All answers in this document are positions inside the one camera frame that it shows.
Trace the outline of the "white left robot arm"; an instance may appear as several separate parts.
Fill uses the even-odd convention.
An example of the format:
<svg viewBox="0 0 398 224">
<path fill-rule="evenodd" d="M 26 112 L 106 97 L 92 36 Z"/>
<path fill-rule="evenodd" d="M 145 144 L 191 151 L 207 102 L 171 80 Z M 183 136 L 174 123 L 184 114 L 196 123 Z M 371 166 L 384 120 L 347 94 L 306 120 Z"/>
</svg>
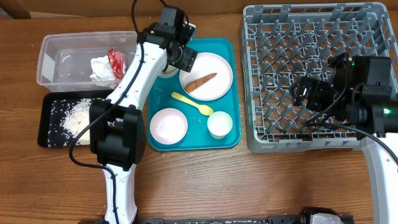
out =
<svg viewBox="0 0 398 224">
<path fill-rule="evenodd" d="M 90 149 L 106 181 L 103 223 L 136 221 L 134 176 L 147 141 L 143 106 L 154 81 L 168 67 L 192 69 L 197 51 L 187 44 L 195 32 L 183 10 L 165 5 L 159 22 L 138 33 L 135 56 L 118 86 L 90 106 Z"/>
</svg>

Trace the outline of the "small white bowl with scraps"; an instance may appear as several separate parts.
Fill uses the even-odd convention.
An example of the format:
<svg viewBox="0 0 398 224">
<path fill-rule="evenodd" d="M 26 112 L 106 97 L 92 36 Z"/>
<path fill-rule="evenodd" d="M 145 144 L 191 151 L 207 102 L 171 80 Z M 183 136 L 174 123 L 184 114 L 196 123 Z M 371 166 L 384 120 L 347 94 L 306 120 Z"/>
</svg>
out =
<svg viewBox="0 0 398 224">
<path fill-rule="evenodd" d="M 174 75 L 176 75 L 178 72 L 179 72 L 178 68 L 176 68 L 174 66 L 171 66 L 171 65 L 168 65 L 167 69 L 164 72 L 161 72 L 159 74 L 159 77 L 160 78 L 171 78 Z"/>
</svg>

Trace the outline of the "pink bowl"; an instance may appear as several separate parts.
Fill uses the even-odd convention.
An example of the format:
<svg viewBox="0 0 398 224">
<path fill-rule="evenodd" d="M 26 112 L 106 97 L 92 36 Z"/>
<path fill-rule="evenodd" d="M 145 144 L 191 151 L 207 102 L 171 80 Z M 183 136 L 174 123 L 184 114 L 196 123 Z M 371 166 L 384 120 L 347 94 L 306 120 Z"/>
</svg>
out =
<svg viewBox="0 0 398 224">
<path fill-rule="evenodd" d="M 149 129 L 157 142 L 171 145 L 184 138 L 188 130 L 188 121 L 181 111 L 165 108 L 153 115 Z"/>
</svg>

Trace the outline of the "orange carrot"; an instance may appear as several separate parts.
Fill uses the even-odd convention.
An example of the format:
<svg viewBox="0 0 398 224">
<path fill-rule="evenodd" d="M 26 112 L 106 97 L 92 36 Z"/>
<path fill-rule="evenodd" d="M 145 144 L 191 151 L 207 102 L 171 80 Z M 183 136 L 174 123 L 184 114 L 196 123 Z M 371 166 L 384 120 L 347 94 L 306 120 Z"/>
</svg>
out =
<svg viewBox="0 0 398 224">
<path fill-rule="evenodd" d="M 217 73 L 211 73 L 208 74 L 204 77 L 201 77 L 199 79 L 196 79 L 190 83 L 187 83 L 184 87 L 184 90 L 187 93 L 191 93 L 194 90 L 196 90 L 197 88 L 201 87 L 202 85 L 204 85 L 205 83 L 207 83 L 208 81 L 210 81 L 211 79 L 213 79 L 214 77 L 216 77 Z"/>
</svg>

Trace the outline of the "red foil snack wrapper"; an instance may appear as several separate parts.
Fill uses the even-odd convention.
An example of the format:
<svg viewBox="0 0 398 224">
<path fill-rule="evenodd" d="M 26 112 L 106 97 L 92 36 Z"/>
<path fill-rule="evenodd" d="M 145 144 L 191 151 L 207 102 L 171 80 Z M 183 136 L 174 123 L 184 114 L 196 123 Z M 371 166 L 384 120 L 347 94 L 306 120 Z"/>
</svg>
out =
<svg viewBox="0 0 398 224">
<path fill-rule="evenodd" d="M 108 58 L 115 79 L 121 81 L 126 72 L 125 55 L 118 50 L 110 49 Z"/>
</svg>

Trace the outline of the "white napkin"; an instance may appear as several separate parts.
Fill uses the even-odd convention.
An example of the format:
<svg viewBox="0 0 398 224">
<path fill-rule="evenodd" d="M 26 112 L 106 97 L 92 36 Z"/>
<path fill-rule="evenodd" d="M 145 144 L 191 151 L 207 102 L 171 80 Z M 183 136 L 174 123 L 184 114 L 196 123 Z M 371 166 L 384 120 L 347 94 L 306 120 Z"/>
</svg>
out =
<svg viewBox="0 0 398 224">
<path fill-rule="evenodd" d="M 108 56 L 93 58 L 90 64 L 92 69 L 90 78 L 92 81 L 115 81 L 116 78 Z"/>
</svg>

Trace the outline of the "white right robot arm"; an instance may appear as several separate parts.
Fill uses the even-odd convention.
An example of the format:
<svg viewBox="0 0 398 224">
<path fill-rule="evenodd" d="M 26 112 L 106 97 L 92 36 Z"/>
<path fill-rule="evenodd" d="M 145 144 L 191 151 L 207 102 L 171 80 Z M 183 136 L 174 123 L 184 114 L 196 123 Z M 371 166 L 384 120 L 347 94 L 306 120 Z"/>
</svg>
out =
<svg viewBox="0 0 398 224">
<path fill-rule="evenodd" d="M 371 181 L 373 221 L 397 223 L 397 87 L 391 80 L 392 60 L 342 53 L 330 57 L 327 65 L 333 70 L 327 82 L 300 77 L 289 87 L 292 103 L 341 122 L 314 116 L 306 126 L 356 133 Z"/>
</svg>

